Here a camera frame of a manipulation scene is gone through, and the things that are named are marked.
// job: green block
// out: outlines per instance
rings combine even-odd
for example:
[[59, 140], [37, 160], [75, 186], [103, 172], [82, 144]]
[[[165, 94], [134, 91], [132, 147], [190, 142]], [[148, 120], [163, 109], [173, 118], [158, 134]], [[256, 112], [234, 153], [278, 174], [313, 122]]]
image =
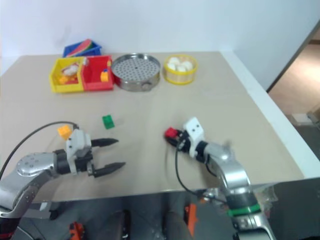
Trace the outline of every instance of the green block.
[[103, 116], [102, 121], [106, 129], [112, 129], [115, 127], [115, 124], [114, 124], [114, 121], [112, 121], [111, 115]]

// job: perforated metal tray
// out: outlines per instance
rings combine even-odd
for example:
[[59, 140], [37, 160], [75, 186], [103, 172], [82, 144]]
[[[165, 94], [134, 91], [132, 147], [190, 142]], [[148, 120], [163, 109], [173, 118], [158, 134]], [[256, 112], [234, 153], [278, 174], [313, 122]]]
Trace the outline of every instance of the perforated metal tray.
[[120, 56], [111, 66], [115, 83], [133, 92], [150, 91], [160, 80], [160, 69], [155, 57], [143, 53]]

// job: table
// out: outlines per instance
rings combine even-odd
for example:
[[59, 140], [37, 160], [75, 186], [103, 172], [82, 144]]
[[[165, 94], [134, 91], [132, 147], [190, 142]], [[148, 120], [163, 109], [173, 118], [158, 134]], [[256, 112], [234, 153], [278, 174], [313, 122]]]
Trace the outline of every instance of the table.
[[[151, 53], [161, 63], [170, 53]], [[95, 138], [115, 138], [117, 144], [93, 151], [100, 168], [125, 161], [117, 172], [98, 178], [64, 175], [48, 182], [36, 201], [70, 201], [182, 190], [175, 174], [175, 149], [166, 144], [168, 127], [182, 128], [196, 116], [209, 142], [231, 141], [251, 183], [265, 184], [307, 178], [287, 144], [254, 102], [220, 52], [187, 52], [198, 61], [196, 80], [177, 86], [160, 83], [150, 92], [113, 91], [52, 93], [49, 73], [58, 55], [22, 56], [1, 79], [1, 156], [4, 159], [28, 133], [53, 121], [73, 121]], [[112, 54], [113, 59], [120, 54]], [[106, 130], [102, 116], [111, 114], [115, 128]], [[58, 126], [30, 138], [16, 152], [5, 175], [32, 152], [61, 149]], [[191, 189], [217, 187], [203, 165], [179, 155], [182, 181]]]

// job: yellow container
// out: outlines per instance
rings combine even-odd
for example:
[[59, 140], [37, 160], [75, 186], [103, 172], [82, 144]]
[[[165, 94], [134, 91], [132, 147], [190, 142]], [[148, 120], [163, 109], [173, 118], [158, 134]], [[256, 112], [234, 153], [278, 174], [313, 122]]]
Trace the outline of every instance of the yellow container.
[[[51, 85], [51, 90], [54, 93], [72, 93], [72, 92], [83, 92], [84, 87], [82, 84], [82, 78], [81, 78], [81, 69], [84, 61], [84, 57], [64, 57], [64, 58], [58, 58], [55, 61], [55, 65], [52, 68], [52, 71], [49, 75], [50, 79], [50, 85]], [[62, 74], [62, 69], [78, 63], [79, 68], [76, 72], [76, 77], [78, 83], [74, 84], [62, 84], [62, 81], [60, 79], [64, 76]]]
[[[170, 58], [176, 57], [179, 59], [179, 61], [182, 63], [184, 61], [189, 61], [192, 63], [193, 68], [189, 71], [176, 71], [168, 67], [168, 62]], [[164, 61], [164, 78], [172, 84], [176, 85], [185, 85], [191, 83], [196, 76], [196, 71], [198, 68], [198, 63], [197, 60], [189, 55], [186, 54], [174, 54], [169, 56], [165, 61]]]

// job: blue bin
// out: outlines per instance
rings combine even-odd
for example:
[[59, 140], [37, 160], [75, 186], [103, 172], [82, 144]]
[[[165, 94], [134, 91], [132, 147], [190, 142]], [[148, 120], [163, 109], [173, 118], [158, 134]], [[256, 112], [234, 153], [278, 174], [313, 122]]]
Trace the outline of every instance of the blue bin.
[[[82, 41], [75, 43], [75, 44], [72, 44], [72, 45], [69, 45], [69, 46], [66, 46], [64, 48], [62, 57], [65, 58], [70, 52], [72, 52], [74, 49], [76, 49], [76, 47], [78, 47], [81, 43], [82, 43]], [[96, 44], [94, 41], [92, 41], [92, 48], [90, 48], [82, 53], [76, 54], [73, 57], [101, 55], [100, 49], [101, 49], [101, 46]]]

